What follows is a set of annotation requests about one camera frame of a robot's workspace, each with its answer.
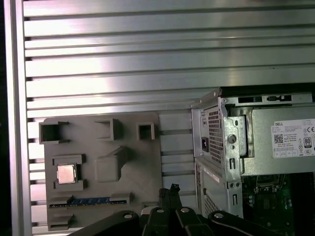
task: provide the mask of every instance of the metal slotted wall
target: metal slotted wall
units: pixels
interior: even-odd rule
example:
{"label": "metal slotted wall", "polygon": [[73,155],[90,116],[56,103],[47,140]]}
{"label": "metal slotted wall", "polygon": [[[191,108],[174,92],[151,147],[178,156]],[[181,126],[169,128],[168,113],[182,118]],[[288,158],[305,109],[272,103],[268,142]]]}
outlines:
{"label": "metal slotted wall", "polygon": [[158,111],[163,184],[193,205],[190,103],[218,86],[315,82],[313,0],[4,4],[14,235],[47,233],[45,118]]}

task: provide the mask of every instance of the white sticker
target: white sticker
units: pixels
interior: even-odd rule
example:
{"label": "white sticker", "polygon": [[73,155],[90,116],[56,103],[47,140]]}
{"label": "white sticker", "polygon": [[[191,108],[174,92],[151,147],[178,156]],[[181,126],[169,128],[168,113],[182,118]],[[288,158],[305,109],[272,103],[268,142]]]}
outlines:
{"label": "white sticker", "polygon": [[208,175],[210,175],[211,178],[213,178],[216,182],[220,183],[219,177],[217,177],[215,174],[213,174],[210,171],[208,171],[206,168],[203,168],[203,169]]}
{"label": "white sticker", "polygon": [[276,121],[271,126],[274,158],[315,155],[315,119]]}

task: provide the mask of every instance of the cpu chip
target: cpu chip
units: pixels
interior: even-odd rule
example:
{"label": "cpu chip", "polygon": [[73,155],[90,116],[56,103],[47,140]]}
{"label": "cpu chip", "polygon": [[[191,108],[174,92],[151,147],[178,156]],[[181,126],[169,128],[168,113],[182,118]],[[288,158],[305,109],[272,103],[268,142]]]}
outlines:
{"label": "cpu chip", "polygon": [[75,183],[76,182],[76,168],[75,165],[58,165],[57,179],[59,184]]}

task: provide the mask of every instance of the green circuit board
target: green circuit board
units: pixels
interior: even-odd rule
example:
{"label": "green circuit board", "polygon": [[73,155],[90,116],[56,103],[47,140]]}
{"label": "green circuit board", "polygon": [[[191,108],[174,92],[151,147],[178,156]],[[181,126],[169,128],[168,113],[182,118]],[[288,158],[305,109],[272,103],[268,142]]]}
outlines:
{"label": "green circuit board", "polygon": [[242,178],[244,218],[280,233],[295,236],[288,175]]}

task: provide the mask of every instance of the qr code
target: qr code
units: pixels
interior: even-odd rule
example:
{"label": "qr code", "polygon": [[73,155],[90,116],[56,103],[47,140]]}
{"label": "qr code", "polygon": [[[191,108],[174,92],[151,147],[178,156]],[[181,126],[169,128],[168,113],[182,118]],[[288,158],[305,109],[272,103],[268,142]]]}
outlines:
{"label": "qr code", "polygon": [[283,143],[284,143],[284,135],[275,134],[275,144],[283,144]]}

